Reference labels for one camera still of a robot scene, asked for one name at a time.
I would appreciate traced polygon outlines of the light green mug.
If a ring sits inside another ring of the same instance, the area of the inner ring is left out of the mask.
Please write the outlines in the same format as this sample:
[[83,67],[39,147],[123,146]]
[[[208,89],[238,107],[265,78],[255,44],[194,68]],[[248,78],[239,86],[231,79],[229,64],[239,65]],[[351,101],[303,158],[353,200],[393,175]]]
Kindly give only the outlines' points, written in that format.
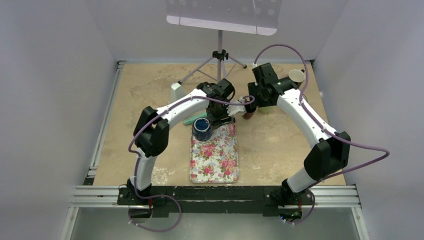
[[265,107],[258,107],[257,110],[262,114],[270,114],[273,112],[275,106],[265,106]]

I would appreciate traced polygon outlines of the navy blue mug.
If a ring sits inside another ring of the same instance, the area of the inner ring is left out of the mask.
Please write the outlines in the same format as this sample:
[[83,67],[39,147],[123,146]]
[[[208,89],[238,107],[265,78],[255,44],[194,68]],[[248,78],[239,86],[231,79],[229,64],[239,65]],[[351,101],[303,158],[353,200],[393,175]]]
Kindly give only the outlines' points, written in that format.
[[192,124],[192,135],[200,142],[208,141],[213,134],[210,121],[205,117],[197,118]]

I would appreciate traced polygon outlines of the small brown mug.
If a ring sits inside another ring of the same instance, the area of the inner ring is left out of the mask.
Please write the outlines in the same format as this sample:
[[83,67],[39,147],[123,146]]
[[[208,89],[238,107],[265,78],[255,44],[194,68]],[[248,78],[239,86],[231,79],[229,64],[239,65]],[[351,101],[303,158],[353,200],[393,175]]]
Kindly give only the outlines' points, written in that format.
[[246,112],[245,114],[242,115],[243,119],[245,120],[250,120],[253,116],[254,116],[255,112]]

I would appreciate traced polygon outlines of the cream beige mug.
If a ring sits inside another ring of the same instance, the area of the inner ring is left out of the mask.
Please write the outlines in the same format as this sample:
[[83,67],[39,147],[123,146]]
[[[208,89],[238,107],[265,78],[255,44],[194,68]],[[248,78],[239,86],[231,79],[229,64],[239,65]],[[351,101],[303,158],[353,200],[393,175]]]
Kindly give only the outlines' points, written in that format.
[[306,79],[304,69],[292,69],[288,72],[288,77],[296,84],[299,89]]

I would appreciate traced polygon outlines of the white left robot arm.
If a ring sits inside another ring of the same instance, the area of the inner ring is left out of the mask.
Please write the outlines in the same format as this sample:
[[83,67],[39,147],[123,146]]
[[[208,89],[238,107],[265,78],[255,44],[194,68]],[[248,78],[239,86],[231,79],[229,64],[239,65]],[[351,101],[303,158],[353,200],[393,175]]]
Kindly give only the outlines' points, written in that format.
[[218,83],[200,83],[187,95],[166,106],[143,109],[128,146],[129,152],[137,155],[134,174],[129,179],[133,186],[129,193],[132,201],[138,205],[148,201],[155,162],[168,147],[171,129],[204,110],[206,116],[197,117],[191,131],[194,139],[209,140],[214,129],[232,123],[236,114],[245,113],[243,101],[233,99],[234,94],[235,88],[224,78]]

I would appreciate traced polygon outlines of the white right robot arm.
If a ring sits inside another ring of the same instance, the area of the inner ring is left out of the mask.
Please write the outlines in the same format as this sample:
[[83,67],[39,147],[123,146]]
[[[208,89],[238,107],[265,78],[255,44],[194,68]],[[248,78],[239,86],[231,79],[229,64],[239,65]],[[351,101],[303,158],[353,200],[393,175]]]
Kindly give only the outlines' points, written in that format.
[[279,107],[311,147],[303,167],[281,184],[279,198],[292,204],[309,186],[347,166],[351,138],[328,125],[303,99],[300,84],[290,77],[279,78],[270,63],[256,66],[252,72],[255,81],[247,85],[248,93],[255,98],[251,109]]

